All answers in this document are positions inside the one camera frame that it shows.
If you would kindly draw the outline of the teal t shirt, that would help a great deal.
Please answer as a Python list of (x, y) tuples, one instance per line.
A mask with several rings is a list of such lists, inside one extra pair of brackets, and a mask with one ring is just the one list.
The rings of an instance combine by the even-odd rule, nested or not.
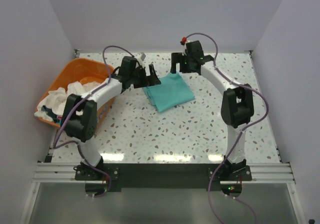
[(159, 113), (195, 99), (195, 95), (179, 73), (169, 73), (159, 80), (161, 84), (143, 88), (150, 104)]

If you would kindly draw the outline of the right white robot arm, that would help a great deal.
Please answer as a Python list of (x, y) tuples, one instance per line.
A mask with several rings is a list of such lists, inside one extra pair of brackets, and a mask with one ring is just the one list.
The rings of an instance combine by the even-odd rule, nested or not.
[(253, 92), (248, 84), (242, 85), (216, 66), (216, 58), (205, 55), (200, 41), (183, 38), (180, 41), (182, 52), (171, 54), (170, 72), (197, 73), (207, 79), (222, 95), (220, 115), (227, 125), (227, 151), (223, 164), (223, 176), (235, 180), (246, 167), (245, 134), (241, 130), (249, 124), (254, 115)]

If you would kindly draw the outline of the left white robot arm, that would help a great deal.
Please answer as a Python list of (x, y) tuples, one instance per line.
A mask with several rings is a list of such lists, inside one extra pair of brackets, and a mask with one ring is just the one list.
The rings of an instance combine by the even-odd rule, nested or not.
[(103, 157), (92, 141), (98, 126), (98, 110), (130, 87), (139, 89), (161, 84), (153, 64), (148, 65), (147, 75), (145, 58), (143, 52), (123, 57), (121, 65), (98, 87), (67, 98), (60, 131), (65, 131), (71, 142), (77, 144), (82, 163), (87, 166), (85, 173), (92, 180), (99, 180), (104, 174)]

